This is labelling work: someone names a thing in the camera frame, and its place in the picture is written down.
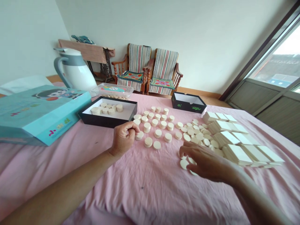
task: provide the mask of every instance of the black box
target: black box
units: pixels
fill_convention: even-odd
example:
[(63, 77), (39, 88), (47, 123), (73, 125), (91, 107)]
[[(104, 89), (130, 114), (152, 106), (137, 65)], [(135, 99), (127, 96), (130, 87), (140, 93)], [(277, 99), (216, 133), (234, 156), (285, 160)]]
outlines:
[[(114, 115), (108, 115), (103, 113), (100, 116), (92, 115), (91, 108), (99, 107), (102, 102), (106, 102), (107, 104), (111, 104), (111, 105), (122, 104), (123, 112), (116, 111)], [(137, 111), (138, 111), (137, 102), (115, 99), (115, 98), (108, 98), (108, 97), (99, 97), (91, 104), (89, 104), (87, 107), (85, 107), (83, 110), (78, 112), (78, 115), (80, 116), (80, 118), (85, 124), (114, 128), (128, 121), (132, 121), (133, 116), (137, 113)]]
[(194, 113), (203, 113), (207, 106), (199, 96), (184, 94), (181, 92), (173, 93), (172, 105), (175, 109), (181, 109)]

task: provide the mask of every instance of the hand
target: hand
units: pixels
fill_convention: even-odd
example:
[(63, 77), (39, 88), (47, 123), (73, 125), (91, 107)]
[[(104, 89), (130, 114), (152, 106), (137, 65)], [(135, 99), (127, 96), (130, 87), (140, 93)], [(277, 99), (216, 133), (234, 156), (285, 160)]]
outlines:
[(232, 186), (236, 182), (237, 172), (241, 171), (237, 165), (217, 155), (210, 148), (192, 142), (184, 142), (180, 147), (180, 157), (185, 154), (197, 163), (188, 165), (187, 169), (211, 181), (224, 182)]
[(127, 152), (134, 142), (134, 137), (140, 132), (140, 128), (133, 121), (115, 127), (113, 132), (113, 143), (109, 153), (120, 157)]

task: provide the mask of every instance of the sky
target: sky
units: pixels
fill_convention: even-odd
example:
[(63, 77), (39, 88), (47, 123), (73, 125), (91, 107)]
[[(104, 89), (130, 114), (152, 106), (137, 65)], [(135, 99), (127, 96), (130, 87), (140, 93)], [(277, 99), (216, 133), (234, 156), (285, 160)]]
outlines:
[(300, 54), (300, 26), (273, 53), (274, 55)]

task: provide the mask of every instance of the plastic container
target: plastic container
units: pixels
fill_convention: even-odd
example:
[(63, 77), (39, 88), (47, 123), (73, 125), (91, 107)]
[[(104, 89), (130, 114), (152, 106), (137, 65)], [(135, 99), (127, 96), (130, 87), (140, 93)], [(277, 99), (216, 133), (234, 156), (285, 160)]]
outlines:
[(128, 100), (130, 99), (133, 90), (133, 87), (102, 83), (99, 84), (97, 87), (93, 88), (91, 91), (92, 93), (95, 93), (96, 95), (101, 95), (103, 97)]

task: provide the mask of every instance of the green logo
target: green logo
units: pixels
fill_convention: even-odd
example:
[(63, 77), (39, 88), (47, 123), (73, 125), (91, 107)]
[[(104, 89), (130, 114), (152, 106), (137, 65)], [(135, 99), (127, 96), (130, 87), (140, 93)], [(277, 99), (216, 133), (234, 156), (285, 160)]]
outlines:
[(199, 108), (199, 107), (192, 107), (192, 109), (194, 109), (194, 110), (201, 110), (201, 108)]

